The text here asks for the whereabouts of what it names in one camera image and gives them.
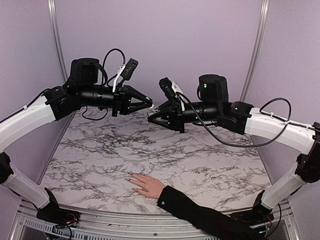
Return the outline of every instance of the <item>black sleeve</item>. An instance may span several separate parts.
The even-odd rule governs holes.
[[[191,223],[197,229],[222,240],[266,240],[249,226],[214,209],[199,206],[184,193],[166,186],[157,202],[158,207]]]

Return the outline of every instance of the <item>human hand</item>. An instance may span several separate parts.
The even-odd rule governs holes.
[[[129,181],[130,183],[133,183],[143,188],[143,189],[133,188],[133,190],[138,194],[141,194],[147,198],[159,199],[163,189],[166,187],[158,179],[155,179],[151,176],[137,174],[137,173],[130,173],[130,175],[132,175],[134,178],[138,180],[133,180],[129,178],[126,178],[126,180]]]

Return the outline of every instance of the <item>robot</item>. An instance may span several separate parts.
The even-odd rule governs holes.
[[[78,212],[62,209],[50,190],[40,187],[21,173],[4,152],[6,148],[31,131],[78,111],[81,107],[93,106],[99,109],[112,108],[112,116],[127,115],[135,111],[151,108],[148,121],[164,128],[185,132],[185,124],[193,123],[205,127],[219,142],[231,147],[261,147],[271,142],[290,146],[300,152],[296,163],[274,185],[258,194],[249,211],[237,212],[231,217],[249,225],[264,222],[272,218],[272,209],[279,202],[294,194],[307,183],[320,179],[320,123],[313,125],[290,120],[263,111],[245,102],[229,102],[227,80],[218,75],[207,74],[199,78],[197,89],[200,101],[191,102],[176,82],[168,78],[160,80],[160,88],[168,101],[154,107],[152,99],[129,85],[128,81],[138,62],[130,59],[123,64],[112,79],[113,86],[106,87],[107,73],[98,59],[81,58],[71,64],[70,77],[63,86],[46,89],[31,103],[0,121],[0,184],[29,200],[38,210],[37,218],[64,224],[66,216]],[[98,72],[102,72],[105,82],[98,82]],[[140,102],[131,102],[132,98]],[[260,136],[270,141],[259,145],[235,145],[220,140],[208,128],[222,127],[241,135]]]

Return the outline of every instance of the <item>marble table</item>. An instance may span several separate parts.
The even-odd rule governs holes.
[[[128,172],[148,174],[218,211],[252,207],[270,184],[255,148],[217,142],[200,126],[180,134],[147,121],[146,111],[100,121],[78,112],[61,140],[41,185],[63,205],[85,209],[165,214],[155,199],[133,191]],[[96,108],[86,113],[103,115]],[[216,128],[224,141],[251,144],[247,136]]]

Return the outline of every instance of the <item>purple wall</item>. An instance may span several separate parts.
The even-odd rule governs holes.
[[[0,119],[43,89],[63,83],[54,48],[48,1],[1,1]],[[43,126],[7,149],[12,162],[37,181],[65,121]],[[0,238],[8,239],[20,199],[0,186]]]
[[[197,100],[198,78],[214,73],[228,79],[229,97],[238,100],[254,47],[261,2],[256,0],[56,0],[64,59],[103,60],[111,48],[139,61],[128,84],[165,100],[159,80],[177,81]],[[107,72],[121,64],[110,55]]]
[[[267,26],[247,99],[257,107],[275,97],[292,104],[292,119],[320,121],[320,1],[270,1]],[[285,104],[270,109],[287,116]],[[279,144],[260,148],[273,182],[295,162],[297,152]],[[320,239],[320,182],[289,198],[303,240]]]

